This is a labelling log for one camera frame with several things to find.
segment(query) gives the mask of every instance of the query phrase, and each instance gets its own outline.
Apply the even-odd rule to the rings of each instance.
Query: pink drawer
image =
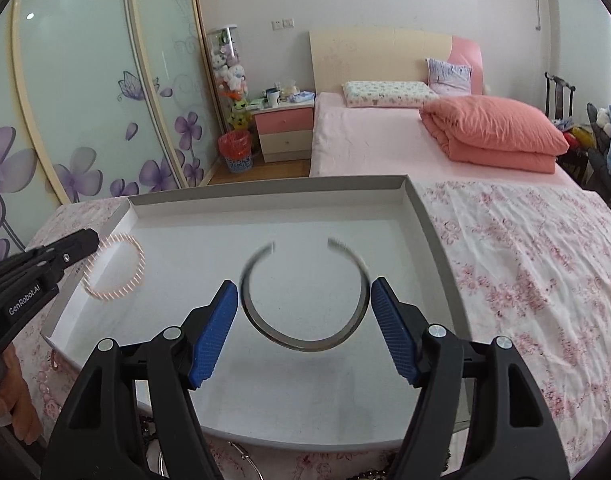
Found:
[[[313,108],[266,112],[257,114],[255,117],[256,128],[261,135],[298,132],[300,130],[311,130],[314,127]]]

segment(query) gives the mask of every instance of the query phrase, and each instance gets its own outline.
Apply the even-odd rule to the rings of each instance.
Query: rose gold bracelet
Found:
[[[101,251],[107,249],[109,246],[114,244],[115,242],[128,242],[132,244],[136,249],[136,253],[139,257],[139,262],[136,266],[136,271],[134,272],[134,276],[127,282],[125,285],[119,286],[113,290],[108,292],[99,292],[94,290],[90,285],[90,274],[92,273],[92,269],[94,264],[96,263],[96,259]],[[145,270],[145,256],[143,254],[143,249],[141,248],[141,244],[136,241],[131,235],[127,235],[125,233],[117,233],[113,235],[109,235],[105,240],[102,240],[98,245],[98,251],[96,251],[92,256],[90,256],[85,263],[85,270],[83,271],[83,288],[85,291],[92,296],[92,298],[96,298],[101,301],[112,301],[117,300],[118,298],[123,298],[127,296],[130,292],[132,292],[137,285],[140,285],[141,280],[143,280],[143,271]]]

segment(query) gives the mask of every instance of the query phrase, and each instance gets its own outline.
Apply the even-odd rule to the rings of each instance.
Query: clear cylinder container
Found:
[[[207,33],[207,40],[219,104],[228,130],[249,130],[252,116],[247,111],[248,84],[240,62],[239,30],[236,25],[214,28]]]

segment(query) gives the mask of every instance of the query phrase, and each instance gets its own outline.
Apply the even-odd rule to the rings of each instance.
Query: human hand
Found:
[[[8,371],[0,384],[0,417],[11,413],[16,438],[26,444],[32,444],[41,435],[43,428],[32,405],[28,384],[23,379],[14,345],[10,344],[2,357]]]

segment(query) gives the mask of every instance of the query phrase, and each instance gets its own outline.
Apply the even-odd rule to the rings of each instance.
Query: white cup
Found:
[[[266,96],[268,97],[268,104],[275,108],[278,106],[278,98],[281,95],[279,90],[274,89],[273,91],[268,91]]]

